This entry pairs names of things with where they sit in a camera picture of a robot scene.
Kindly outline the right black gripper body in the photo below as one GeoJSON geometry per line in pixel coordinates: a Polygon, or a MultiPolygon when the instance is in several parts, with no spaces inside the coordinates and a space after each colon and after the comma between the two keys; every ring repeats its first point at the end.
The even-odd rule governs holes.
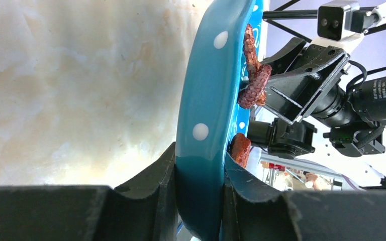
{"type": "Polygon", "coordinates": [[[354,116],[351,110],[343,110],[345,91],[339,86],[350,67],[350,55],[333,46],[309,45],[296,66],[305,67],[307,73],[298,88],[299,103],[305,110],[302,118],[313,117],[333,128],[346,125],[354,116]]]}

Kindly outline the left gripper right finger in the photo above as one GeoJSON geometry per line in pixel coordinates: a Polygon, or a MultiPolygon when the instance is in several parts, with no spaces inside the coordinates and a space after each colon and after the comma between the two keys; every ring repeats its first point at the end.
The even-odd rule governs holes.
{"type": "Polygon", "coordinates": [[[223,240],[386,240],[386,190],[279,191],[226,155],[223,240]]]}

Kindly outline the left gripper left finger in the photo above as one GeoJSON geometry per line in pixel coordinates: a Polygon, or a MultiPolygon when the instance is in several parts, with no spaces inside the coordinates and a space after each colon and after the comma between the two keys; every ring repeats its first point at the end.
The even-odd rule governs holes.
{"type": "Polygon", "coordinates": [[[0,186],[0,240],[175,240],[174,152],[116,188],[0,186]]]}

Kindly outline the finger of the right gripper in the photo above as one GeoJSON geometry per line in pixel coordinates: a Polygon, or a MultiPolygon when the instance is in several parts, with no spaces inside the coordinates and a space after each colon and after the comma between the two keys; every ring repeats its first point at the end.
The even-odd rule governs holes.
{"type": "Polygon", "coordinates": [[[327,109],[335,99],[340,74],[323,71],[299,78],[274,76],[266,86],[264,108],[288,124],[327,109]]]}
{"type": "Polygon", "coordinates": [[[290,39],[277,53],[261,61],[261,77],[303,77],[304,69],[288,70],[301,53],[306,41],[297,37],[290,39]]]}

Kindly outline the blue polka dot plate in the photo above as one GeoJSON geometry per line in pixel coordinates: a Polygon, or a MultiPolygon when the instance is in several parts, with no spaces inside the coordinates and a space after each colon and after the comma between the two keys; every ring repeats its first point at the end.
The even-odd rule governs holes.
{"type": "Polygon", "coordinates": [[[243,36],[261,34],[263,1],[213,1],[192,45],[178,114],[175,186],[184,226],[200,240],[220,240],[227,149],[246,133],[249,111],[237,104],[245,79],[243,36]]]}

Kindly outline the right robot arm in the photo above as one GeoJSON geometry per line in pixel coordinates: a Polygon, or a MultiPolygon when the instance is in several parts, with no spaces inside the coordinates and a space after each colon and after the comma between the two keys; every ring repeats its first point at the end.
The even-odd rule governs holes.
{"type": "Polygon", "coordinates": [[[363,70],[342,89],[338,83],[349,63],[348,53],[339,47],[292,38],[263,60],[271,69],[264,107],[275,119],[252,120],[247,137],[280,158],[311,154],[317,130],[305,122],[310,116],[329,128],[323,138],[345,157],[385,153],[386,77],[368,80],[374,70],[363,70]]]}

